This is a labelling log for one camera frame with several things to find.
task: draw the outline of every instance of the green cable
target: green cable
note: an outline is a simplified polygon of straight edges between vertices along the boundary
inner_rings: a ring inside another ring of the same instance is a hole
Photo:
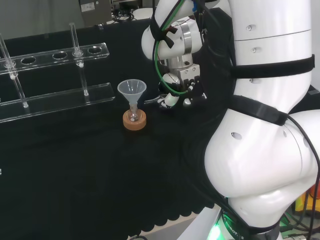
[[[174,19],[174,17],[176,16],[177,12],[179,11],[179,9],[181,8],[181,6],[184,4],[184,1],[185,0],[182,0],[179,5],[175,8],[175,10],[173,11],[171,17],[168,19],[168,21],[165,23],[165,25],[163,26],[162,28],[162,31],[166,30],[166,28],[170,25],[171,21]],[[161,76],[161,73],[159,71],[159,68],[158,68],[158,48],[159,48],[159,41],[156,42],[156,45],[155,45],[155,51],[154,51],[154,64],[155,64],[155,69],[156,69],[156,72],[159,76],[159,78],[161,79],[161,81],[163,82],[163,84],[165,85],[166,88],[168,88],[172,93],[174,94],[177,94],[177,95],[183,95],[183,94],[186,94],[188,93],[188,91],[176,91],[176,90],[173,90],[164,80],[164,78]]]

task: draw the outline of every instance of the white wall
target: white wall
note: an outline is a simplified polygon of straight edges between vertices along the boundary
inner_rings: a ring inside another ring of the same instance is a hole
[[[228,0],[220,0],[217,8],[221,8],[231,16]],[[312,7],[312,48],[315,54],[315,69],[312,72],[311,85],[320,90],[320,0],[311,0]]]

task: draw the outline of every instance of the black cable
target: black cable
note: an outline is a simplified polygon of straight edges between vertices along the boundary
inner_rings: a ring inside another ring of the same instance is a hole
[[[156,12],[156,0],[152,0],[152,9],[153,9],[153,14]]]
[[[170,11],[170,13],[168,14],[168,16],[165,18],[165,20],[163,21],[162,25],[160,26],[160,29],[162,30],[165,26],[165,24],[167,23],[167,21],[169,20],[169,18],[171,17],[171,15],[174,13],[174,11],[176,10],[176,8],[178,7],[178,5],[184,0],[178,0],[176,2],[176,4],[173,6],[172,10]],[[152,50],[152,66],[154,69],[154,72],[156,73],[156,64],[155,64],[155,52],[156,52],[156,45],[157,45],[157,41],[154,40],[154,44],[153,44],[153,50]]]
[[[221,28],[220,23],[218,22],[218,20],[215,18],[215,16],[210,12],[209,8],[206,7],[206,4],[204,2],[202,2],[202,0],[194,0],[197,4],[198,7],[198,11],[199,13],[202,12],[201,10],[204,10],[209,17],[214,21],[214,23]]]
[[[291,216],[291,218],[293,220],[295,220],[295,224],[294,225],[287,225],[287,226],[282,226],[280,227],[280,232],[283,233],[283,232],[287,232],[287,231],[290,231],[292,229],[297,229],[297,230],[301,230],[302,231],[308,231],[309,228],[306,227],[307,229],[303,229],[303,228],[299,228],[298,226],[303,224],[301,221],[304,219],[305,217],[305,214],[306,214],[306,210],[307,210],[307,205],[308,205],[308,198],[309,198],[309,194],[310,194],[310,190],[306,191],[305,193],[305,200],[304,200],[304,205],[303,205],[303,210],[302,210],[302,214],[299,218],[299,220],[297,220],[296,218],[294,218],[293,216]]]
[[[294,120],[290,115],[288,115],[288,119],[293,122],[294,125],[296,125],[296,127],[300,130],[300,132],[302,133],[303,137],[305,138],[305,140],[307,141],[307,143],[309,144],[313,155],[315,157],[316,163],[318,165],[318,172],[316,175],[316,182],[315,182],[315,188],[314,188],[314,192],[315,194],[317,194],[318,192],[318,187],[319,187],[319,181],[320,181],[320,159],[319,156],[317,154],[317,151],[314,147],[314,145],[312,144],[310,138],[308,137],[308,135],[306,134],[306,132],[304,131],[304,129],[299,125],[299,123],[297,123],[296,120]],[[315,219],[315,214],[316,214],[316,203],[317,203],[317,198],[314,197],[313,198],[313,203],[312,203],[312,213],[311,213],[311,220],[310,220],[310,228],[309,228],[309,232],[308,232],[308,236],[307,236],[307,240],[311,239],[311,235],[313,232],[313,227],[314,227],[314,219]]]

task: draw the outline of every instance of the cable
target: cable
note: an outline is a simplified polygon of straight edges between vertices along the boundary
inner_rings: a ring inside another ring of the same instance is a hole
[[[296,218],[293,218],[293,217],[290,215],[290,216],[292,217],[292,219],[295,220],[296,223],[295,223],[294,225],[289,224],[289,225],[287,225],[287,226],[282,226],[282,227],[280,227],[280,232],[281,232],[281,233],[290,231],[290,230],[292,230],[292,229],[297,229],[297,226],[298,226],[298,225],[301,225],[300,223],[301,223],[301,221],[304,219],[305,214],[306,214],[309,194],[310,194],[310,190],[306,191],[306,193],[305,193],[305,201],[304,201],[304,205],[303,205],[303,210],[302,210],[302,214],[301,214],[299,220],[297,220]],[[308,230],[309,230],[309,227],[306,227],[306,229],[303,229],[303,228],[302,228],[302,231],[308,231]]]
[[[161,25],[161,30],[164,31],[166,30],[166,28],[170,25],[171,21],[174,19],[174,17],[176,16],[177,12],[179,11],[179,9],[181,8],[181,6],[184,4],[185,0],[179,0],[177,1],[177,3],[175,4],[175,6],[173,7],[173,9],[171,10],[171,12],[169,13],[169,15],[166,17],[166,19],[164,20],[163,24]],[[172,93],[176,94],[176,95],[183,95],[188,93],[188,91],[176,91],[174,89],[172,89],[163,79],[160,71],[159,71],[159,67],[158,67],[158,48],[159,48],[159,41],[155,41],[154,45],[153,45],[153,51],[152,51],[152,62],[154,63],[154,68],[156,73],[158,74],[158,77],[160,78],[160,80],[162,81],[162,83],[164,84],[164,86]]]
[[[194,0],[196,2],[196,4],[198,5],[198,11],[199,11],[199,6],[201,7],[201,9],[203,9],[208,15],[209,17],[214,21],[214,23],[221,28],[220,23],[218,22],[218,20],[215,18],[215,16],[210,12],[209,8],[206,7],[206,4],[204,2],[202,2],[202,0]]]
[[[316,175],[316,182],[315,182],[315,189],[314,189],[314,192],[315,194],[317,194],[318,192],[318,187],[319,187],[319,181],[320,181],[320,159],[319,159],[319,156],[317,154],[317,151],[314,147],[314,145],[312,144],[310,138],[308,137],[308,135],[306,134],[306,132],[304,131],[304,129],[299,125],[299,123],[297,123],[296,120],[294,120],[290,115],[287,116],[288,119],[293,122],[294,125],[296,125],[296,127],[300,130],[300,132],[302,133],[303,137],[305,138],[305,140],[307,141],[307,143],[309,144],[312,152],[313,152],[313,155],[315,157],[315,160],[316,160],[316,163],[318,165],[318,172],[317,172],[317,175]],[[316,214],[316,202],[317,202],[317,198],[314,197],[313,198],[313,203],[312,203],[312,213],[311,213],[311,221],[310,221],[310,228],[309,228],[309,232],[308,232],[308,236],[307,236],[307,240],[310,240],[311,239],[311,235],[312,235],[312,232],[313,232],[313,227],[314,227],[314,219],[315,219],[315,214]]]
[[[153,10],[153,14],[155,14],[155,12],[156,12],[156,0],[152,0],[152,10]]]
[[[299,219],[295,218],[290,213],[288,213],[288,212],[285,212],[285,213],[288,214],[290,216],[290,218],[292,218],[296,223],[299,223],[299,225],[304,227],[306,231],[309,231],[309,227],[307,225],[303,224]]]

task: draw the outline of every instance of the black cloth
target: black cloth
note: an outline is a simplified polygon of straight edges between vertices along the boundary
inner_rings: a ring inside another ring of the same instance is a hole
[[[222,29],[217,36],[228,46],[231,19],[215,11]],[[117,92],[126,79],[140,79],[147,91],[140,102],[156,97],[159,80],[141,48],[149,20],[77,30],[80,45],[105,42],[110,56],[88,61],[88,85],[110,82],[115,100],[0,124],[1,240],[126,240],[167,219],[199,213],[212,201],[199,194],[186,174],[203,176],[197,168],[219,125],[232,93],[228,59],[194,55],[201,66],[208,100],[191,109],[171,111],[144,107],[146,127],[124,129],[129,108]],[[70,32],[6,41],[11,56],[69,48]],[[81,87],[73,64],[21,72],[27,97]],[[9,76],[0,76],[1,102],[18,98]],[[184,171],[185,160],[191,171]]]

